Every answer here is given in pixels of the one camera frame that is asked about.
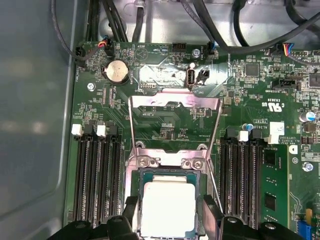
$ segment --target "metal retention frame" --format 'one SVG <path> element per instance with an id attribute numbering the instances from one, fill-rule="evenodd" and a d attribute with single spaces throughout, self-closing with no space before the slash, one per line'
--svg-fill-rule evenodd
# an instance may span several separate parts
<path id="1" fill-rule="evenodd" d="M 133 108 L 139 108 L 141 106 L 145 107 L 165 107 L 169 102 L 181 103 L 186 108 L 208 108 L 217 112 L 217 117 L 215 124 L 212 126 L 212 132 L 209 138 L 208 149 L 195 149 L 195 150 L 180 150 L 177 153 L 166 153 L 163 149 L 151 149 L 151 148 L 141 148 L 136 147 L 135 138 L 135 128 L 133 119 Z M 128 99 L 128 110 L 130 118 L 130 130 L 131 130 L 131 140 L 132 140 L 132 151 L 130 158 L 137 161 L 136 166 L 140 167 L 157 167 L 156 161 L 151 164 L 146 164 L 145 161 L 150 159 L 160 159 L 161 164 L 164 166 L 179 166 L 184 159 L 204 159 L 211 177 L 211 181 L 214 188 L 214 193 L 216 195 L 217 203 L 219 208 L 222 210 L 221 202 L 219 200 L 219 194 L 214 178 L 213 164 L 210 158 L 212 148 L 215 142 L 215 135 L 218 128 L 221 111 L 222 102 L 219 98 L 211 97 L 197 97 L 188 89 L 180 88 L 164 88 L 162 91 L 157 92 L 153 96 L 130 96 Z M 138 164 L 138 159 L 142 158 L 142 164 Z M 169 161 L 172 159 L 177 159 L 180 164 L 176 162 L 172 165 Z"/>

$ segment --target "white sticker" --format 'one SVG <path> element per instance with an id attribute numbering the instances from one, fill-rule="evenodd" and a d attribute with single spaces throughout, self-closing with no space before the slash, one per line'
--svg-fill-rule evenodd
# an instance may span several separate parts
<path id="1" fill-rule="evenodd" d="M 289 153 L 296 155 L 298 154 L 298 145 L 290 145 L 289 146 Z"/>
<path id="2" fill-rule="evenodd" d="M 285 123 L 282 121 L 270 122 L 270 135 L 285 135 Z"/>

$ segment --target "motherboard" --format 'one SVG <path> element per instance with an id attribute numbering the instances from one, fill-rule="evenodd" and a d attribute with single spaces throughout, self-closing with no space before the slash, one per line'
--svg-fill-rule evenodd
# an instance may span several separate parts
<path id="1" fill-rule="evenodd" d="M 78 51 L 96 45 L 85 42 Z M 320 61 L 318 51 L 292 55 Z M 199 104 L 189 106 L 181 95 Z M 64 224 L 98 226 L 120 215 L 127 197 L 142 197 L 157 175 L 179 176 L 194 186 L 198 215 L 182 237 L 204 235 L 198 198 L 215 194 L 203 163 L 159 167 L 164 159 L 157 165 L 160 157 L 142 158 L 128 177 L 135 144 L 160 156 L 209 149 L 226 215 L 252 228 L 272 221 L 309 229 L 319 239 L 319 102 L 317 69 L 272 48 L 234 55 L 210 44 L 112 42 L 76 67 Z"/>

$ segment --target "screw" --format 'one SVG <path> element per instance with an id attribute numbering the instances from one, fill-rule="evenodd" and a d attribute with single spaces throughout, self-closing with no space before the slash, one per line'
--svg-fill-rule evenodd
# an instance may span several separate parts
<path id="1" fill-rule="evenodd" d="M 198 169 L 198 170 L 202 168 L 202 165 L 203 164 L 202 164 L 202 162 L 200 160 L 196 160 L 192 164 L 193 168 Z"/>
<path id="2" fill-rule="evenodd" d="M 192 57 L 197 59 L 201 56 L 201 51 L 199 49 L 193 49 L 191 54 L 192 54 Z"/>
<path id="3" fill-rule="evenodd" d="M 235 219 L 234 217 L 229 217 L 228 221 L 232 224 L 235 224 L 237 222 L 237 219 Z"/>
<path id="4" fill-rule="evenodd" d="M 267 229 L 270 229 L 270 230 L 275 230 L 275 229 L 276 229 L 276 226 L 273 225 L 273 224 L 271 224 L 271 223 L 266 223 L 266 224 L 265 224 L 265 227 L 266 227 Z"/>
<path id="5" fill-rule="evenodd" d="M 96 85 L 92 82 L 89 82 L 86 88 L 90 91 L 93 92 L 96 89 Z"/>
<path id="6" fill-rule="evenodd" d="M 302 169 L 305 171 L 305 172 L 310 172 L 314 169 L 314 166 L 310 163 L 310 162 L 305 162 L 303 165 L 302 165 Z"/>
<path id="7" fill-rule="evenodd" d="M 140 167 L 142 167 L 142 168 L 148 166 L 148 159 L 141 158 L 141 159 L 139 160 L 139 165 L 140 165 Z"/>

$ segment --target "capacitor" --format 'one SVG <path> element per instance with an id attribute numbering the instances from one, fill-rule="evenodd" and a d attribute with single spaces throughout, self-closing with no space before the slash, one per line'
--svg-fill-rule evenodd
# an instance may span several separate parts
<path id="1" fill-rule="evenodd" d="M 299 116 L 301 122 L 312 122 L 316 119 L 316 114 L 313 111 L 302 112 Z"/>
<path id="2" fill-rule="evenodd" d="M 201 51 L 199 49 L 193 49 L 192 50 L 192 57 L 194 57 L 195 59 L 199 58 L 201 56 Z"/>
<path id="3" fill-rule="evenodd" d="M 254 129 L 254 126 L 251 123 L 245 123 L 242 125 L 242 130 L 244 131 L 252 131 L 252 129 Z"/>
<path id="4" fill-rule="evenodd" d="M 124 61 L 113 60 L 102 68 L 102 76 L 113 85 L 122 85 L 129 80 L 129 68 Z"/>

